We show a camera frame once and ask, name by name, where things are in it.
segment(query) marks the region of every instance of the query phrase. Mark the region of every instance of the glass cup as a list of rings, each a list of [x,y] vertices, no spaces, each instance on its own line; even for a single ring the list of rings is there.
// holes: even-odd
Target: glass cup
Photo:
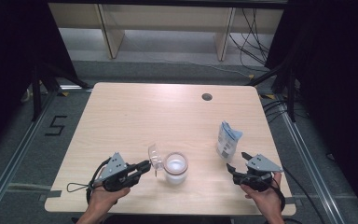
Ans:
[[[165,178],[171,184],[178,185],[185,181],[187,167],[187,158],[180,152],[172,152],[164,158]]]

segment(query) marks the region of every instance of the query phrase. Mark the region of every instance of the black device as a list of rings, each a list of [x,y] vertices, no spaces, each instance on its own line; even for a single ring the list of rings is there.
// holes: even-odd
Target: black device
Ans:
[[[248,172],[246,174],[236,172],[236,168],[227,163],[227,169],[232,174],[234,184],[244,184],[260,192],[273,189],[281,199],[281,210],[283,210],[286,202],[281,189],[279,186],[277,188],[272,186],[272,172],[281,173],[283,168],[261,154],[252,157],[246,152],[242,152],[241,155],[247,160],[246,166],[248,167]]]
[[[103,167],[103,172],[96,178]],[[103,186],[104,189],[110,192],[131,188],[139,183],[141,175],[147,173],[150,167],[150,161],[128,164],[124,162],[120,154],[116,152],[111,158],[103,161],[95,171],[87,188],[87,202],[90,200],[91,192],[95,188],[98,188],[98,186]]]

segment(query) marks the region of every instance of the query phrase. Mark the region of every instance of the table top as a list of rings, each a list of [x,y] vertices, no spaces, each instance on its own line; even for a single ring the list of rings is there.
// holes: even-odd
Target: table top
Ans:
[[[212,100],[202,99],[204,93]],[[232,166],[246,172],[241,152],[260,153],[281,165],[258,94],[254,87],[98,83],[95,85],[48,198],[50,212],[84,212],[86,191],[67,192],[70,182],[87,184],[97,167],[115,152],[129,164],[148,160],[157,144],[161,156],[180,151],[187,156],[188,174],[180,185],[155,177],[153,167],[110,212],[154,215],[258,215],[252,200],[234,185],[226,163],[216,152],[222,121],[243,132]],[[282,193],[291,197],[285,175]],[[287,204],[284,215],[296,211]]]

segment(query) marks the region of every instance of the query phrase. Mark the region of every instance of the hand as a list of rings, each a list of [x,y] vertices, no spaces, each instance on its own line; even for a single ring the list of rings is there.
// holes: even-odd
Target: hand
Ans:
[[[272,186],[278,188],[281,184],[281,173],[274,173],[275,181]],[[267,219],[269,224],[284,223],[281,212],[281,200],[278,194],[271,188],[258,192],[247,185],[241,185],[241,189],[246,192],[245,198],[253,199],[261,214]]]
[[[98,224],[105,220],[107,213],[119,198],[130,193],[130,188],[109,192],[103,187],[97,187],[89,199],[89,207],[78,220],[77,224]]]

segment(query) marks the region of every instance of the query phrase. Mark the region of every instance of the blue and white package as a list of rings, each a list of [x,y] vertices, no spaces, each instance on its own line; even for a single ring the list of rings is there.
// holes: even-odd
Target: blue and white package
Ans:
[[[226,162],[231,162],[241,137],[242,132],[231,129],[229,124],[223,121],[217,139],[217,154]]]

